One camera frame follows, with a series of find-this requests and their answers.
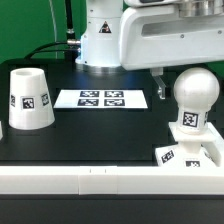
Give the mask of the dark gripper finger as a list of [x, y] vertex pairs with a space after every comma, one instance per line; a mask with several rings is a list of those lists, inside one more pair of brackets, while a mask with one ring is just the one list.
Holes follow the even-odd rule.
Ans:
[[163, 75], [163, 69], [162, 68], [151, 68], [150, 69], [151, 75], [154, 79], [154, 81], [158, 85], [158, 95], [159, 97], [164, 100], [166, 98], [166, 85], [162, 80], [162, 75]]

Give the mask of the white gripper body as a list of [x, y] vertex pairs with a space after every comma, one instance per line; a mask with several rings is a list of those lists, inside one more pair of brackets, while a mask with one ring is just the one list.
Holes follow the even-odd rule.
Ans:
[[224, 14], [183, 18], [176, 5], [128, 8], [119, 59], [127, 70], [224, 60]]

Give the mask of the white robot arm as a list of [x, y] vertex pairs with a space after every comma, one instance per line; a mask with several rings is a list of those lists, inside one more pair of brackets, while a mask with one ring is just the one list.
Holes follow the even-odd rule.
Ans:
[[87, 28], [78, 66], [96, 73], [224, 60], [224, 0], [86, 0]]

